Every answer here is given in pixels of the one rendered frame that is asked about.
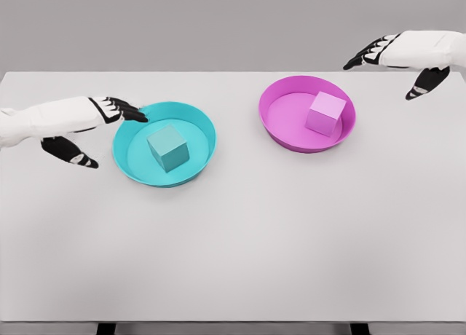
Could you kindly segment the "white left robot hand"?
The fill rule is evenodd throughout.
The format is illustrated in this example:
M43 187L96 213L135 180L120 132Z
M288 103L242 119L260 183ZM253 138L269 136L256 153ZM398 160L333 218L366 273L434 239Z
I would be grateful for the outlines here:
M81 133L119 120L147 123L135 106L115 97L75 97L43 103L33 112L34 135L41 147L64 162L97 169L98 162L68 140L69 133Z

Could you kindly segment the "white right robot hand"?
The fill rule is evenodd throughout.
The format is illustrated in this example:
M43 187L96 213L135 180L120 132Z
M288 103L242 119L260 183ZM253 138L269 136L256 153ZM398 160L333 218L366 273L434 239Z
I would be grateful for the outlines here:
M378 38L344 65L350 70L365 64L390 68L416 68L421 71L406 100L428 94L450 74L451 45L460 35L456 31L404 31Z

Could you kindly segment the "cyan round plate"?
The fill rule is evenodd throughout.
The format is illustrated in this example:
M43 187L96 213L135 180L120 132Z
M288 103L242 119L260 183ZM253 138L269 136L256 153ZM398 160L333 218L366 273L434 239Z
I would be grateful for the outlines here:
M113 157L118 168L139 183L174 187L197 177L216 150L217 133L211 119L200 109L179 102L161 102L141 109L147 123L124 121L114 136ZM190 160L166 173L152 156L146 137L173 125L185 138Z

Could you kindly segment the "cyan cube block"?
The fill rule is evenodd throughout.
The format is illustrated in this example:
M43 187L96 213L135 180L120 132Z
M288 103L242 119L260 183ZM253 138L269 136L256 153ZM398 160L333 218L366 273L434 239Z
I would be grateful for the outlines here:
M173 125L166 125L146 137L152 156L168 173L190 160L185 138Z

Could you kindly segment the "pink cube block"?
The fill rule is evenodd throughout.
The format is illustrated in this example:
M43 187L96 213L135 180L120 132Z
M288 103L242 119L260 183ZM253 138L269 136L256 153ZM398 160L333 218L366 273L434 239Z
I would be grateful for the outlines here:
M309 107L305 127L322 135L331 136L346 103L341 98L320 91Z

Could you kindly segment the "pink round plate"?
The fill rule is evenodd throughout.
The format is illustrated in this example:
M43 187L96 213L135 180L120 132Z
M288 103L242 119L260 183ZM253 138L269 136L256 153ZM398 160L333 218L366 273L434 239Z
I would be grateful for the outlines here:
M331 136L305 127L309 107L320 91L347 102ZM277 143L301 153L334 147L350 135L356 123L350 97L337 85L316 76L288 76L272 83L262 93L258 111L263 126Z

